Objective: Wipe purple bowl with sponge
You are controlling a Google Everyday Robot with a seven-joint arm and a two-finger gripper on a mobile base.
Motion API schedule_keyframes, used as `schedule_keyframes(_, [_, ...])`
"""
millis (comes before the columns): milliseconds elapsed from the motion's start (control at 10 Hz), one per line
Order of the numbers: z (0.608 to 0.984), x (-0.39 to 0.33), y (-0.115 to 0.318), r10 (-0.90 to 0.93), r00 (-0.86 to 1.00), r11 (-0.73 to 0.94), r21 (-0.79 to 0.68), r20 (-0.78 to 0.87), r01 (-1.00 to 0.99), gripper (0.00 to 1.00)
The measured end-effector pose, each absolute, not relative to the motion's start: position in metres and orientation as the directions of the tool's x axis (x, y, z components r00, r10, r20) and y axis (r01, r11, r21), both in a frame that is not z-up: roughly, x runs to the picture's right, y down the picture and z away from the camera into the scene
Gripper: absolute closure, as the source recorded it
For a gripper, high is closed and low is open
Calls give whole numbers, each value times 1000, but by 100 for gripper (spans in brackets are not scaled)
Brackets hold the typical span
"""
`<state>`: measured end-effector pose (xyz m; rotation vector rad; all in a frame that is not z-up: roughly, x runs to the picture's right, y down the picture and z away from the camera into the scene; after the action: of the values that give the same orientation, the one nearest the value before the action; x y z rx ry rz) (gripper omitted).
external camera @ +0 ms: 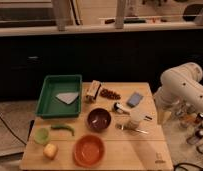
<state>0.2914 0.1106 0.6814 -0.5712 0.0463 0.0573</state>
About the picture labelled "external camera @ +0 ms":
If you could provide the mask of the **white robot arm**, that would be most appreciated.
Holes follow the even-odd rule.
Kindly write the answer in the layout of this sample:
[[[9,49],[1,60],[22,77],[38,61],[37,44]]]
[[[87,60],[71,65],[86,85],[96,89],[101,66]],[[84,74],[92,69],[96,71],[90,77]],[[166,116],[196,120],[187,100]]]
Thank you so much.
[[[167,69],[161,74],[161,86],[153,95],[159,124],[163,124],[169,118],[169,113],[182,101],[203,113],[202,78],[203,70],[194,62]]]

